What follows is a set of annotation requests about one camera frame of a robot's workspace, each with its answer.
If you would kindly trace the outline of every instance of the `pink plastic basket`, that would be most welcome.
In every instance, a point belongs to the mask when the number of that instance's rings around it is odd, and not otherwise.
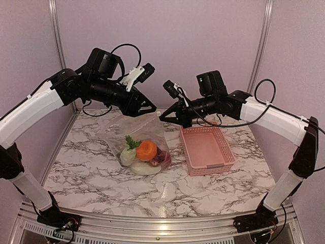
[[[180,138],[190,176],[223,173],[235,163],[234,154],[220,128],[181,127]]]

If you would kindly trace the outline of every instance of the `white vegetable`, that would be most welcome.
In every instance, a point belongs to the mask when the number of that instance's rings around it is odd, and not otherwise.
[[[129,146],[123,149],[120,155],[121,164],[124,166],[130,166],[136,158],[137,151],[135,149],[129,149]]]
[[[152,167],[150,164],[141,162],[141,161],[135,161],[131,165],[131,170],[133,173],[138,175],[151,175],[151,174],[157,174],[161,171],[161,166]]]

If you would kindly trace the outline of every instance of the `marble table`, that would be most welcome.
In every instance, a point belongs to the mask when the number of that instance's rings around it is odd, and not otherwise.
[[[104,111],[89,110],[94,114]],[[44,186],[59,206],[132,217],[222,215],[256,209],[275,184],[249,127],[222,129],[237,159],[231,171],[191,177],[179,126],[165,123],[171,166],[157,175],[134,175],[122,168],[106,143],[95,136],[101,126],[119,115],[113,110],[98,118],[78,116]],[[222,122],[239,123],[228,117]]]

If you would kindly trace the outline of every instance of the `wall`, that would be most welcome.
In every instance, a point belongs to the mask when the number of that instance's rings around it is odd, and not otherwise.
[[[0,1],[0,57],[0,114],[4,114],[60,70],[47,1]],[[71,108],[63,108],[18,139],[23,164],[37,179],[71,116]],[[0,240],[7,243],[22,198],[3,179],[0,196]]]
[[[94,47],[111,51],[133,43],[142,51],[142,64],[156,68],[137,87],[156,106],[167,108],[173,103],[162,87],[168,79],[181,83],[192,99],[200,97],[196,75],[216,69],[230,92],[247,88],[265,1],[66,0],[57,1],[57,9],[68,67],[84,64]],[[131,47],[116,54],[127,70],[138,61]]]
[[[258,80],[276,82],[274,104],[305,117],[315,116],[325,127],[325,2],[321,0],[274,2],[270,35]],[[272,90],[263,89],[259,96],[270,100]],[[278,179],[287,170],[295,147],[262,128],[253,127],[273,175]],[[316,168],[325,165],[323,134],[319,135]],[[308,178],[294,196],[306,243],[323,243],[325,217],[325,172]]]

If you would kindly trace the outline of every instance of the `clear plastic bag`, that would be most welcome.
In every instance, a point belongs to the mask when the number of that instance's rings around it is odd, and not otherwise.
[[[171,155],[158,114],[119,116],[96,134],[104,140],[122,167],[134,174],[152,175],[166,169]]]

